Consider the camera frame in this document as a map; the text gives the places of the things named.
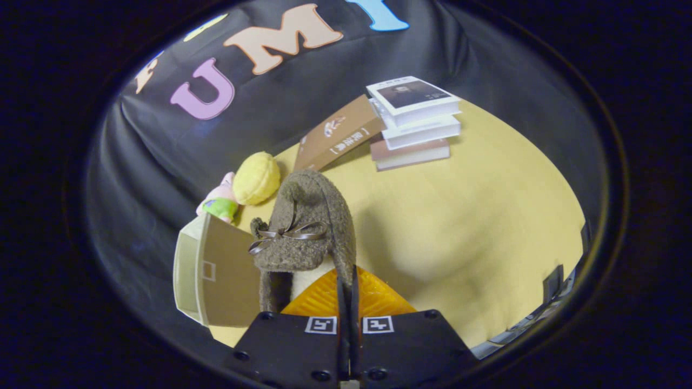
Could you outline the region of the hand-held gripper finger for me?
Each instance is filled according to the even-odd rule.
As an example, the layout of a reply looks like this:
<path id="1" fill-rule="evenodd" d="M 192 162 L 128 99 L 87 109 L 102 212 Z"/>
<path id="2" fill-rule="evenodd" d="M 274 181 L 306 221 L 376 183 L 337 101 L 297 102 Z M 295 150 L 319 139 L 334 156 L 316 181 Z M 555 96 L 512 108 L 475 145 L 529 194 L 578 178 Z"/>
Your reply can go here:
<path id="1" fill-rule="evenodd" d="M 479 364 L 439 310 L 415 310 L 358 266 L 351 308 L 349 357 L 361 388 L 443 388 Z"/>
<path id="2" fill-rule="evenodd" d="M 348 300 L 335 270 L 299 297 L 318 293 L 328 313 L 292 315 L 261 312 L 252 321 L 224 367 L 253 388 L 338 388 L 349 375 Z"/>

